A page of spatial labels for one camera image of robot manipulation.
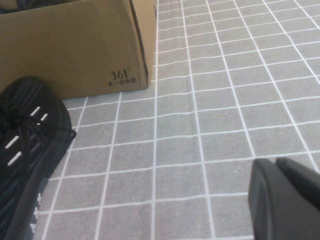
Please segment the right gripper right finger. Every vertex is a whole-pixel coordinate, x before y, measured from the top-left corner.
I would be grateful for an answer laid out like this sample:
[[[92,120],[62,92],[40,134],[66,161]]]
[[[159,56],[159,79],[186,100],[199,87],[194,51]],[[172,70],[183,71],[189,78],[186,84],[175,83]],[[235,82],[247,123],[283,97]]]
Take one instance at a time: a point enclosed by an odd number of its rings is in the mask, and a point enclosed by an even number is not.
[[[299,192],[319,192],[320,174],[287,157],[278,157],[276,166]]]

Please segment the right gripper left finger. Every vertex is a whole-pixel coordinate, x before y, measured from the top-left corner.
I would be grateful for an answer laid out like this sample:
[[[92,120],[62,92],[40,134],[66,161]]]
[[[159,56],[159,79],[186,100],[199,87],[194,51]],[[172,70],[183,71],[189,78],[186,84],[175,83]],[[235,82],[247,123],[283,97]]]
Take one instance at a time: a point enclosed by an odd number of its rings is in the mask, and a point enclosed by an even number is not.
[[[299,192],[276,160],[253,161],[248,205],[256,240],[320,238],[320,192]]]

